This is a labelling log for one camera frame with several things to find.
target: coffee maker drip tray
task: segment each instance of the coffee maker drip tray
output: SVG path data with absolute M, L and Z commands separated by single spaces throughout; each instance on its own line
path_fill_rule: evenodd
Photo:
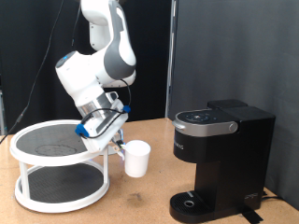
M 213 212 L 195 191 L 176 194 L 170 200 L 170 215 L 179 221 L 206 222 L 213 219 Z

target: mesh tray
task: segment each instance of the mesh tray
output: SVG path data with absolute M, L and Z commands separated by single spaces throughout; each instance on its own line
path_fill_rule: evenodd
M 28 175 L 30 198 L 41 203 L 69 203 L 85 198 L 104 183 L 103 174 L 83 163 L 43 167 Z
M 35 129 L 17 141 L 17 148 L 27 154 L 62 157 L 86 151 L 81 138 L 75 134 L 76 124 L 57 124 Z

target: blue gripper part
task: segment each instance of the blue gripper part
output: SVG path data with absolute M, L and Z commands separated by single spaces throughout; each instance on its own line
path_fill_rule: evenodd
M 122 110 L 129 114 L 131 112 L 131 107 L 129 105 L 125 105 Z
M 85 137 L 89 137 L 89 133 L 86 131 L 86 129 L 84 128 L 84 125 L 83 124 L 79 124 L 77 125 L 77 128 L 75 130 L 75 133 L 78 135 L 78 136 L 81 136 L 82 134 L 85 136 Z

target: white tiered stand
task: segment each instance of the white tiered stand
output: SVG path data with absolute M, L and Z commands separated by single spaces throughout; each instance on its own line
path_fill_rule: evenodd
M 89 153 L 88 151 L 84 151 L 79 154 L 62 156 L 62 157 L 36 156 L 36 155 L 24 153 L 23 151 L 17 148 L 18 140 L 23 135 L 33 130 L 51 126 L 51 125 L 78 124 L 78 123 L 79 120 L 70 120 L 70 119 L 43 122 L 43 123 L 38 123 L 36 125 L 27 127 L 19 131 L 13 136 L 10 144 L 10 153 L 15 159 L 19 161 L 19 165 L 20 165 L 21 176 L 19 177 L 16 183 L 15 195 L 16 195 L 16 199 L 21 205 L 37 212 L 63 213 L 63 212 L 74 211 L 86 207 L 92 203 L 95 203 L 106 194 L 109 188 L 108 147 L 106 147 L 104 151 L 99 153 L 92 154 Z M 90 161 L 91 159 L 101 154 L 104 154 L 104 167 L 94 161 Z M 99 190 L 97 190 L 95 193 L 85 198 L 73 202 L 69 202 L 69 203 L 41 203 L 41 202 L 33 201 L 30 198 L 30 190 L 29 190 L 29 183 L 28 183 L 29 174 L 45 166 L 49 166 L 49 167 L 66 166 L 66 165 L 73 165 L 77 163 L 85 163 L 91 165 L 103 174 L 104 183 Z M 27 164 L 32 164 L 34 166 L 31 167 L 30 169 L 27 169 Z

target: round rack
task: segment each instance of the round rack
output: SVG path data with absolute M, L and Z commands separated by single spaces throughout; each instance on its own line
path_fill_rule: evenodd
M 107 147 L 90 153 L 75 134 L 79 120 L 38 123 L 16 133 L 10 153 L 19 161 L 17 201 L 31 210 L 62 213 L 95 203 L 108 188 Z M 104 167 L 90 161 L 104 154 Z M 34 165 L 27 169 L 27 164 Z

